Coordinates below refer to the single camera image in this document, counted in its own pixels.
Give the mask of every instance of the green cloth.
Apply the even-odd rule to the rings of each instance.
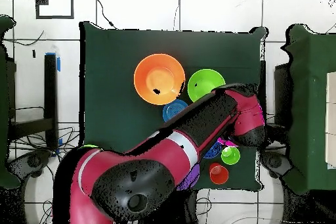
[[[328,170],[325,161],[327,73],[336,71],[335,48],[335,34],[313,34],[301,24],[288,30],[284,49],[291,54],[289,157],[294,168],[283,180],[297,194],[336,189],[336,169]]]
[[[3,45],[5,32],[15,25],[8,16],[0,16],[0,187],[14,189],[20,186],[17,176],[9,173],[6,168],[9,156],[9,91],[7,85],[7,54]]]
[[[85,144],[124,152],[161,127],[163,106],[141,99],[133,84],[135,68],[148,55],[176,58],[184,68],[186,84],[202,68],[218,71],[226,84],[259,83],[265,28],[255,28],[252,34],[101,30],[84,22],[84,31]],[[186,85],[179,99],[192,103]],[[255,150],[243,153],[240,163],[245,168],[240,172],[245,179],[240,188],[255,190]],[[209,187],[202,179],[199,185]]]

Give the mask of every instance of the blue tape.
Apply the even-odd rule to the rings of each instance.
[[[56,64],[57,64],[57,70],[60,72],[60,57],[57,57]]]
[[[63,138],[59,138],[59,140],[58,140],[58,146],[60,147],[60,146],[62,146],[62,145],[63,145]],[[55,152],[56,152],[56,154],[59,154],[59,153],[60,153],[60,149],[57,148],[57,149],[55,150]]]

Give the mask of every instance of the small green bowl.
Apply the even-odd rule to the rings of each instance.
[[[225,164],[234,165],[240,159],[239,150],[234,146],[228,146],[222,150],[221,158]]]
[[[197,101],[212,89],[225,85],[225,80],[216,70],[205,68],[195,72],[188,82],[188,95],[192,102]]]

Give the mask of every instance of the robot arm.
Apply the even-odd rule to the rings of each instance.
[[[106,218],[146,217],[223,136],[246,146],[263,143],[264,120],[252,86],[216,88],[124,154],[91,150],[73,175],[70,224],[79,224],[81,203],[76,195],[90,198]]]

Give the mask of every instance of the table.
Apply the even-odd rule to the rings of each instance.
[[[148,55],[165,53],[183,66],[186,81],[201,68],[221,73],[229,83],[259,83],[260,45],[265,28],[251,33],[168,32],[102,30],[89,22],[81,30],[81,98],[79,117],[85,116],[84,137],[80,141],[119,152],[129,150],[163,124],[163,106],[142,100],[133,85],[138,63]],[[179,99],[191,104],[185,87]],[[232,183],[218,189],[259,190],[255,180],[256,150],[242,149],[241,159],[232,166]],[[210,188],[207,161],[202,161],[195,189]]]
[[[327,73],[336,71],[335,46],[335,34],[311,33],[302,24],[288,30],[284,49],[292,62],[289,158],[293,169],[283,180],[297,194],[336,189],[336,169],[327,169],[325,162],[326,83]]]

